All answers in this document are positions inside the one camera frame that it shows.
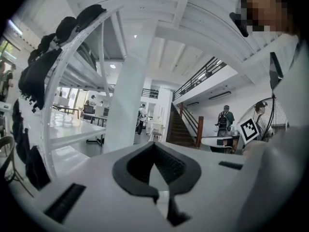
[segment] wooden newel post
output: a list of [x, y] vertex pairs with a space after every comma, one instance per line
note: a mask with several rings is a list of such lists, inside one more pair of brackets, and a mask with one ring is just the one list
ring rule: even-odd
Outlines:
[[197, 125], [197, 147], [201, 146], [201, 140], [203, 135], [203, 124], [204, 124], [204, 117], [198, 117], [198, 125]]
[[183, 103], [181, 102], [180, 103], [180, 111], [179, 111], [179, 115], [180, 115], [180, 118], [183, 117]]

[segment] pillar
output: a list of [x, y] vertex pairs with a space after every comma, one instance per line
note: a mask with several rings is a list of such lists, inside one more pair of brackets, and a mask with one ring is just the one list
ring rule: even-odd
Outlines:
[[131, 146], [134, 143], [140, 97], [157, 24], [157, 20], [147, 21], [137, 34], [131, 49], [128, 49], [110, 105], [104, 153]]

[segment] table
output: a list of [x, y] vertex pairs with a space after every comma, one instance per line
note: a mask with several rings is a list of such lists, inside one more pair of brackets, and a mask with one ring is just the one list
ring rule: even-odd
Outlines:
[[66, 113], [68, 111], [68, 114], [69, 114], [69, 110], [72, 110], [72, 111], [77, 111], [77, 119], [79, 119], [79, 109], [77, 108], [69, 108], [69, 107], [66, 107], [66, 106], [59, 106], [59, 105], [53, 105], [54, 108], [56, 108], [58, 111], [60, 109], [64, 109], [64, 112]]
[[[105, 117], [105, 116], [98, 116], [98, 115], [95, 115], [95, 114], [85, 114], [85, 113], [84, 113], [84, 115], [91, 116], [90, 124], [93, 124], [93, 121], [94, 121], [95, 118], [98, 119], [98, 122], [99, 122], [100, 119], [102, 119], [103, 120], [102, 127], [103, 127], [104, 121], [107, 120], [107, 117]], [[103, 136], [101, 135], [101, 139], [99, 139], [99, 138], [97, 138], [96, 140], [89, 140], [89, 139], [87, 139], [86, 143], [87, 144], [98, 143], [102, 147], [103, 146], [103, 141], [104, 141], [103, 140]]]

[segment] ceiling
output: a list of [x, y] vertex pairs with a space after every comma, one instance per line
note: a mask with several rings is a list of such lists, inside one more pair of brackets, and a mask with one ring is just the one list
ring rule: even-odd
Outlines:
[[[159, 25], [194, 33], [198, 38], [207, 39], [219, 51], [205, 51], [194, 44], [184, 44], [174, 37], [155, 38], [149, 58], [147, 77], [181, 85], [194, 75], [212, 56], [224, 53], [239, 64], [229, 63], [248, 83], [256, 83], [267, 73], [263, 63], [254, 68], [239, 66], [275, 41], [279, 34], [260, 33], [243, 38], [229, 18], [237, 0], [27, 0], [13, 18], [26, 32], [23, 37], [30, 45], [37, 46], [43, 35], [55, 32], [60, 21], [66, 16], [76, 16], [92, 4], [101, 4], [111, 9], [124, 5], [121, 10], [125, 40], [130, 48], [138, 38], [139, 31], [147, 19], [157, 19]], [[116, 69], [107, 72], [117, 76], [121, 63], [110, 63]]]

